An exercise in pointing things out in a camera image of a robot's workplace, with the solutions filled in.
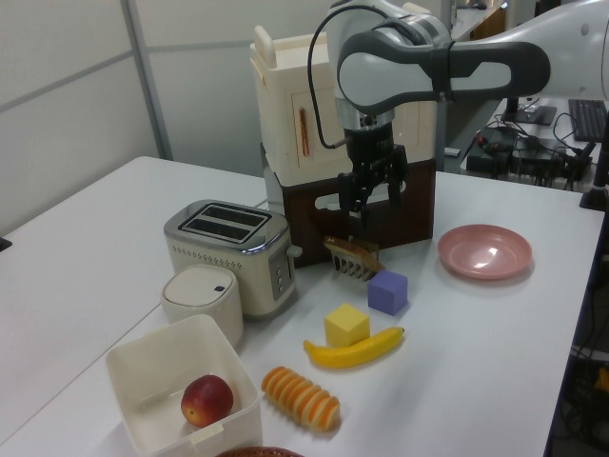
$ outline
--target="toaster lever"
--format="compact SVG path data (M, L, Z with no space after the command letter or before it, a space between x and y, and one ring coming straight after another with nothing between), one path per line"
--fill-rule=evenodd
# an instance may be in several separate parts
M285 255L287 255L288 257L300 257L301 255L303 255L303 249L300 246L290 246L286 251L285 251Z

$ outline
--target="keyboard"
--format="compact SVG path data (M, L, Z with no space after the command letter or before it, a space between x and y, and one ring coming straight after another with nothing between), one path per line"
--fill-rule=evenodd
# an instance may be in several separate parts
M600 100L569 100L573 139L600 143L607 122L607 108Z

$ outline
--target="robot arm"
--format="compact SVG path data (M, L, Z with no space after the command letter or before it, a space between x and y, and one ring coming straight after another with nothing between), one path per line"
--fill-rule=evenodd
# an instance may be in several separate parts
M405 152L394 147L391 131L398 105L528 95L608 98L609 0L559 7L465 43L454 43L438 18L384 0L336 4L326 22L339 120L353 163L339 175L341 208L360 213L364 223L372 188L387 182L390 201L398 201L396 189L407 174Z
M609 3L588 0L485 40L453 43L433 16L406 14L344 40L335 61L337 83L344 98L368 114L422 100L604 100L608 25ZM333 37L329 31L328 43Z

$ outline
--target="yellow cube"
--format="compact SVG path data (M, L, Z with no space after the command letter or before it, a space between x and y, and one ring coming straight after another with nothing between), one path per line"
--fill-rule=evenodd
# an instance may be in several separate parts
M335 348L345 348L370 336L370 318L343 303L324 318L325 340Z

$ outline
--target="orange striped toy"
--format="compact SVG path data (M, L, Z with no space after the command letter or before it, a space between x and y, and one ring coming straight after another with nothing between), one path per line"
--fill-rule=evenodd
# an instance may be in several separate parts
M341 422L338 399L289 368L272 369L262 390L283 412L315 431L329 431Z

